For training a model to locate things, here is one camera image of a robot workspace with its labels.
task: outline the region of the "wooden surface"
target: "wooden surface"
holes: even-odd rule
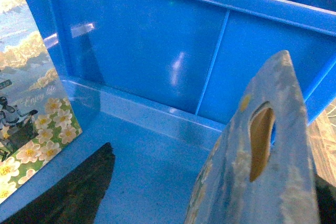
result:
[[[2,224],[93,224],[110,185],[114,159],[110,143],[103,145]]]
[[[336,111],[333,104],[309,126],[310,145],[318,175],[336,186],[336,134],[328,116]]]

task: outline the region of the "white flower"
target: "white flower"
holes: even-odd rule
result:
[[[59,101],[58,98],[49,98],[48,102],[45,105],[46,113],[47,114],[54,114],[59,108],[62,106],[62,103]]]
[[[9,157],[5,162],[0,162],[0,181],[9,181],[10,177],[19,175],[18,168],[20,162],[15,161],[13,157]]]
[[[44,142],[48,142],[53,137],[53,130],[52,129],[40,129],[38,130],[38,142],[40,144]]]
[[[66,106],[70,106],[70,101],[69,101],[69,99],[68,98],[63,98],[63,101],[65,102],[65,105]]]
[[[39,115],[37,117],[37,121],[35,122],[36,129],[46,129],[49,123],[51,123],[49,115]]]
[[[54,117],[55,127],[65,128],[68,124],[71,124],[72,114],[70,110],[60,110],[57,113],[57,116]]]
[[[15,191],[16,191],[15,182],[10,182],[9,184],[6,182],[0,183],[0,204]]]
[[[77,135],[76,129],[71,125],[68,125],[66,128],[63,128],[61,133],[58,135],[62,139],[62,143],[70,143]]]
[[[34,144],[29,141],[25,146],[20,149],[20,152],[16,155],[18,160],[21,160],[21,164],[27,164],[28,162],[35,163],[41,151],[39,144]]]
[[[19,179],[19,181],[17,182],[19,185],[22,185],[24,183],[27,182],[27,180],[29,180],[34,174],[36,173],[36,171],[34,169],[29,169],[26,172],[26,176],[22,177]]]
[[[59,143],[54,143],[49,141],[46,146],[43,146],[41,149],[42,154],[39,156],[39,160],[43,161],[43,165],[47,164],[53,157],[55,157],[60,151]]]

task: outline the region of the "black object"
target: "black object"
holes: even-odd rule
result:
[[[315,175],[321,224],[336,223],[336,188]]]
[[[110,143],[2,224],[92,224],[110,185],[115,156]]]
[[[35,114],[37,114],[37,112],[38,112],[37,110],[32,110],[32,111],[29,112],[29,115],[35,115]]]

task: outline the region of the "yellow flower center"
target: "yellow flower center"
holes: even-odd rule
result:
[[[10,195],[10,192],[8,190],[0,191],[0,198],[7,198],[9,195]]]
[[[34,153],[35,153],[35,151],[32,150],[32,149],[26,150],[26,156],[28,156],[28,157],[32,157],[34,155]]]
[[[7,132],[5,132],[5,133],[3,133],[3,137],[4,137],[4,139],[7,139],[7,138],[10,137],[10,135]]]
[[[54,156],[54,155],[55,155],[55,150],[51,149],[51,150],[47,151],[47,156],[48,157],[51,157],[51,156]]]
[[[6,175],[8,173],[12,172],[12,167],[9,165],[4,165],[2,167],[0,167],[0,174],[1,175]]]
[[[60,122],[64,122],[66,119],[67,119],[67,116],[64,115],[64,116],[62,116],[62,117],[59,119],[59,121],[60,121]]]
[[[53,109],[53,110],[54,110],[54,109],[57,109],[57,104],[56,104],[56,103],[52,103],[52,104],[50,105],[50,108]]]

